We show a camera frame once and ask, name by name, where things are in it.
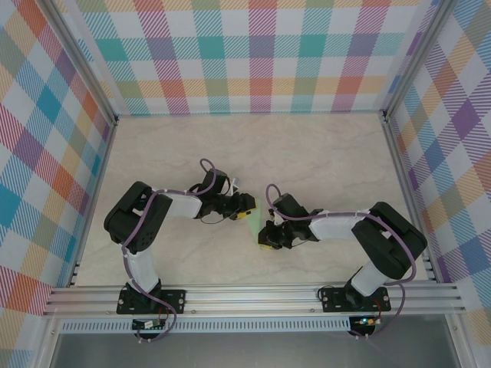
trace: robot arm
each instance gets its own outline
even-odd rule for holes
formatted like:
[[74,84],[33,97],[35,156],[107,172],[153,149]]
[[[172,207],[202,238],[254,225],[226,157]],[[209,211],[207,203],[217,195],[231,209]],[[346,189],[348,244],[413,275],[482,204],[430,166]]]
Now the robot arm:
[[[203,183],[196,184],[189,192],[202,192],[213,182],[213,172],[207,171]],[[160,289],[160,280],[153,268],[150,246],[166,217],[187,217],[201,219],[211,212],[217,212],[223,218],[240,219],[255,208],[255,200],[247,193],[239,193],[237,179],[216,170],[213,187],[202,195],[184,195],[175,192],[159,194],[152,201],[147,216],[137,235],[128,244],[128,267],[134,281],[150,293]],[[104,228],[110,233],[111,240],[123,244],[140,221],[141,212],[145,208],[154,190],[143,182],[135,182],[104,220]]]
[[[292,248],[296,238],[311,242],[342,238],[360,243],[370,261],[347,282],[343,296],[355,310],[364,305],[367,298],[389,279],[400,280],[411,266],[410,259],[397,239],[372,219],[355,216],[352,212],[328,216],[330,212],[322,209],[308,213],[288,193],[277,198],[273,205],[278,212],[289,218],[314,218],[292,221],[270,210],[273,220],[267,221],[259,233],[261,245],[274,249]],[[423,234],[387,203],[378,202],[371,209],[361,212],[378,217],[389,225],[409,248],[414,259],[426,248],[427,240]]]

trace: white marble surface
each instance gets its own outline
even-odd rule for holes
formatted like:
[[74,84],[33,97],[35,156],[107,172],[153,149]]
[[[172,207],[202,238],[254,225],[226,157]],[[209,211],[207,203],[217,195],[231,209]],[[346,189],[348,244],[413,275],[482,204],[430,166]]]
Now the white marble surface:
[[[131,184],[188,189],[201,182],[199,159],[242,180],[262,200],[270,182],[308,211],[363,209],[389,202],[407,216],[375,113],[123,118],[117,128],[77,285],[127,280],[120,249],[104,231],[106,214]],[[212,222],[218,217],[211,215]],[[163,284],[276,284],[346,281],[367,256],[355,241],[260,248],[248,223],[166,218],[152,245]],[[418,278],[426,278],[421,262]]]

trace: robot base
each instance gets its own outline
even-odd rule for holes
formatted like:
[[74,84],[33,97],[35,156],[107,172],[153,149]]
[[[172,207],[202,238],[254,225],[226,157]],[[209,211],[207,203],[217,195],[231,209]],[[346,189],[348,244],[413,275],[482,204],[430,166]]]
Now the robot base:
[[[177,314],[184,313],[184,305],[186,303],[185,290],[164,290],[159,281],[149,294],[170,304],[176,310]],[[133,289],[129,284],[126,284],[121,289],[116,313],[166,315],[167,310],[159,303],[152,301],[145,295]]]
[[370,297],[366,298],[363,304],[356,308],[346,299],[344,287],[323,287],[318,292],[318,296],[322,301],[322,311],[325,313],[390,311],[389,294],[385,287],[379,287]]

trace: marble floor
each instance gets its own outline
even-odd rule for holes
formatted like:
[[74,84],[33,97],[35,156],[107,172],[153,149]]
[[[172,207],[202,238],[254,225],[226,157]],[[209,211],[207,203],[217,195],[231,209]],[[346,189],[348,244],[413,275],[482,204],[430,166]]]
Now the marble floor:
[[[106,214],[137,180],[181,190],[201,182],[201,157],[239,177],[240,190],[262,201],[261,225],[268,216],[270,182],[308,211],[364,209],[383,200],[407,217],[375,113],[122,118],[77,285],[126,282],[120,249],[103,228]],[[206,221],[217,219],[211,215]],[[346,281],[367,261],[355,241],[260,248],[246,220],[205,225],[166,218],[152,252],[163,284],[329,283]],[[417,277],[426,278],[418,265]]]

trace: green object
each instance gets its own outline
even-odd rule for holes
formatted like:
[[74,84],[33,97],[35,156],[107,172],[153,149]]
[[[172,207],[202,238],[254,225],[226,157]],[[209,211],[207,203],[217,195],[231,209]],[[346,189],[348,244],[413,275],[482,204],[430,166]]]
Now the green object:
[[249,224],[249,228],[252,233],[252,237],[254,241],[258,242],[258,235],[262,229],[262,221],[261,221],[261,201],[259,199],[255,200],[255,209],[251,211],[250,215],[245,217],[247,219],[247,223]]

